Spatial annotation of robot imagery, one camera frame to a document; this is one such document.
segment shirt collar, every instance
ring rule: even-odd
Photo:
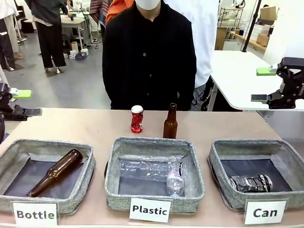
[[[169,9],[169,6],[163,0],[161,0],[161,11],[160,11],[159,15],[154,19],[153,22],[163,19],[167,15],[168,9]],[[132,12],[135,15],[135,19],[148,20],[148,19],[144,18],[143,15],[141,15],[139,10],[137,9],[135,1],[132,5]]]

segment black bag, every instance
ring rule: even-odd
[[[24,22],[27,19],[21,20],[21,31],[23,33],[34,33],[33,23]]]

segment orange garment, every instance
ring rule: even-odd
[[[129,8],[133,5],[134,0],[114,0],[109,7],[109,11],[106,15],[106,23],[108,23],[117,14]]]

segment white face mask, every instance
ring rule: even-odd
[[[161,0],[135,0],[136,4],[144,10],[152,10],[157,7]]]

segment black pants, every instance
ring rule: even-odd
[[[36,28],[44,67],[53,67],[51,56],[55,66],[65,66],[61,23],[59,25],[46,26],[37,22]]]
[[[0,32],[8,32],[4,19],[0,19]],[[5,58],[11,68],[15,68],[15,58],[13,48],[10,43],[9,34],[0,35],[0,64],[2,69],[6,69],[6,61]]]

